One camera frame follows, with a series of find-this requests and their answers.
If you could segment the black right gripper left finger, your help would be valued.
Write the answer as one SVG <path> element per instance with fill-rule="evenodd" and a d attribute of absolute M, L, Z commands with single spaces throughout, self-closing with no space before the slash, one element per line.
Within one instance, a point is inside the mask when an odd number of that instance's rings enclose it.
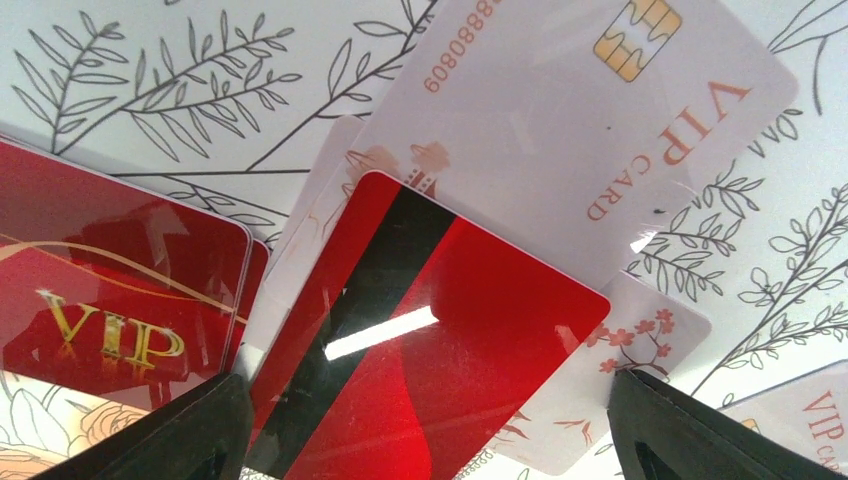
<path fill-rule="evenodd" d="M 244 378 L 220 373 L 37 479 L 237 479 L 254 410 Z"/>

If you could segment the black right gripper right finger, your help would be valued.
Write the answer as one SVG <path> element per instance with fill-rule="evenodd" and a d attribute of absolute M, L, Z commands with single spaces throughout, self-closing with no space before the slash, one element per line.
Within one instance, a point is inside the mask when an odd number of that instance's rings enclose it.
<path fill-rule="evenodd" d="M 607 417 L 626 480 L 844 477 L 641 370 L 615 373 Z"/>

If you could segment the red magnetic stripe card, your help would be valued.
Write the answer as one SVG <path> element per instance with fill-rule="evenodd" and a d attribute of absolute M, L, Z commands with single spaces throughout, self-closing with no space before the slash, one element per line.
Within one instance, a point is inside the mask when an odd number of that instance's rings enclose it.
<path fill-rule="evenodd" d="M 245 464 L 277 479 L 450 479 L 609 310 L 368 173 L 253 382 Z"/>

